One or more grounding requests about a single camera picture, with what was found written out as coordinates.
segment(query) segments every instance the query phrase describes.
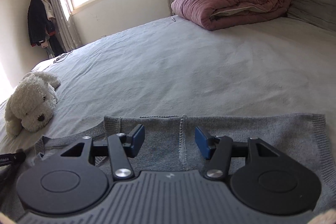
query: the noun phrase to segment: bed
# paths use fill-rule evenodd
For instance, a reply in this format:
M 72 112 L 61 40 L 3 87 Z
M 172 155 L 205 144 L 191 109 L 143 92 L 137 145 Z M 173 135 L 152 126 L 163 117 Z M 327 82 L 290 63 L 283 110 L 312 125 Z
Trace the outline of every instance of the bed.
M 99 124 L 104 115 L 270 116 L 325 113 L 336 155 L 336 33 L 281 17 L 207 31 L 160 19 L 74 50 L 56 73 L 59 102 L 45 128 L 6 135 L 0 153 Z

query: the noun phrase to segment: black coat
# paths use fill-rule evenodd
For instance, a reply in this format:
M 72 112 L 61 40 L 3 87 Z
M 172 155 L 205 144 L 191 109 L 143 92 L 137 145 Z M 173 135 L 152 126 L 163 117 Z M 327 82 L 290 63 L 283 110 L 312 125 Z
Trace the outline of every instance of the black coat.
M 31 0 L 28 9 L 28 33 L 32 46 L 40 46 L 45 41 L 45 30 L 50 34 L 54 33 L 55 26 L 48 20 L 43 2 Z

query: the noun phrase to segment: stuffed dog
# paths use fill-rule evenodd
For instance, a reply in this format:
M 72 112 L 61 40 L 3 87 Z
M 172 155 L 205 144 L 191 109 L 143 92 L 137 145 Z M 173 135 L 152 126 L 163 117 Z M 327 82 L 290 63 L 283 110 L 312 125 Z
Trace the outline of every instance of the stuffed dog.
M 39 71 L 26 74 L 7 101 L 7 134 L 14 138 L 22 127 L 30 132 L 44 127 L 56 108 L 58 97 L 55 89 L 59 85 L 60 80 L 53 73 Z

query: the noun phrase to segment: wall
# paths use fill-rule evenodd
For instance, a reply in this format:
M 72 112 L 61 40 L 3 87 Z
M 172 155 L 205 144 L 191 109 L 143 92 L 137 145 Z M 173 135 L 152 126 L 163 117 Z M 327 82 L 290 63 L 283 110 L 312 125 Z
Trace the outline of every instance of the wall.
M 0 82 L 8 81 L 11 87 L 15 87 L 36 64 L 47 59 L 43 49 L 30 46 L 29 3 L 30 0 L 0 0 L 0 76 L 7 77 L 2 76 Z
M 72 18 L 83 44 L 170 15 L 167 0 L 95 0 Z

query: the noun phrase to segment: metal screw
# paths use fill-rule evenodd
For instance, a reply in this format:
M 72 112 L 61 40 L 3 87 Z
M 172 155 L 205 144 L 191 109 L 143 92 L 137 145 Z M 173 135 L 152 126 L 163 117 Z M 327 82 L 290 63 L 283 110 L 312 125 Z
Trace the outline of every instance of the metal screw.
M 210 178 L 219 178 L 223 175 L 223 171 L 222 170 L 218 170 L 218 169 L 211 169 L 207 172 L 207 176 Z
M 117 177 L 125 178 L 125 177 L 128 177 L 130 174 L 132 174 L 132 171 L 127 168 L 120 168 L 120 169 L 117 169 L 117 171 L 114 172 L 114 174 Z

